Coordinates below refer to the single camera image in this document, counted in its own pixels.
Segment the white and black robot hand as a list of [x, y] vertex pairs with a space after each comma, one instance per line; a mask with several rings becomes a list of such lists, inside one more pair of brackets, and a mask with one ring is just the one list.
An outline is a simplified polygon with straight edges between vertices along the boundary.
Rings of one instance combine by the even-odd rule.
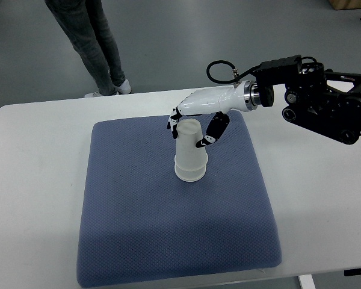
[[244, 81], [237, 87], [212, 87], [196, 90], [172, 109], [167, 128], [173, 138], [178, 137], [178, 123], [184, 116], [214, 114], [204, 136], [196, 148], [209, 146], [223, 135], [229, 125], [230, 110], [249, 112], [261, 104], [258, 87], [254, 81]]

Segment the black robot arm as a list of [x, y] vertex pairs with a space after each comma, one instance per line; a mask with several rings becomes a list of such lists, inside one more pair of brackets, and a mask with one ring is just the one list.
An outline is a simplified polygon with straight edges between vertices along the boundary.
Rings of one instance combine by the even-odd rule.
[[250, 73], [265, 107], [273, 105], [273, 86], [285, 85], [287, 122], [346, 145], [361, 136], [361, 74], [334, 72], [301, 55], [264, 61]]

